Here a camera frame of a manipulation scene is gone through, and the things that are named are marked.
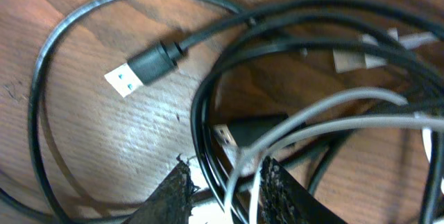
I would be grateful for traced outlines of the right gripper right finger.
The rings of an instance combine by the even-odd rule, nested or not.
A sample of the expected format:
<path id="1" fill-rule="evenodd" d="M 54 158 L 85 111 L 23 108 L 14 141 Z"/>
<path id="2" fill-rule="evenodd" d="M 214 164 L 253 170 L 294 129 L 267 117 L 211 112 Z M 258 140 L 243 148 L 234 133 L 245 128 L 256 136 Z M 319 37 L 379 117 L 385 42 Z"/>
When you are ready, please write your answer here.
<path id="1" fill-rule="evenodd" d="M 262 164 L 260 198 L 265 223 L 345 224 L 271 157 L 266 157 Z"/>

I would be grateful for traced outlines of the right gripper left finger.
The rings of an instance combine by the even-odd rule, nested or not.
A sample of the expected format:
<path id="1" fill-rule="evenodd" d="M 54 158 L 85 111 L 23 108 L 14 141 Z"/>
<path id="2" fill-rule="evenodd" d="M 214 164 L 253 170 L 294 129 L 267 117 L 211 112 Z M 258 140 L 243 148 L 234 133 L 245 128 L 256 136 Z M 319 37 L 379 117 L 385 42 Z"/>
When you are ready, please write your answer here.
<path id="1" fill-rule="evenodd" d="M 143 205 L 123 224 L 188 224 L 194 183 L 191 171 L 180 155 L 178 163 Z"/>

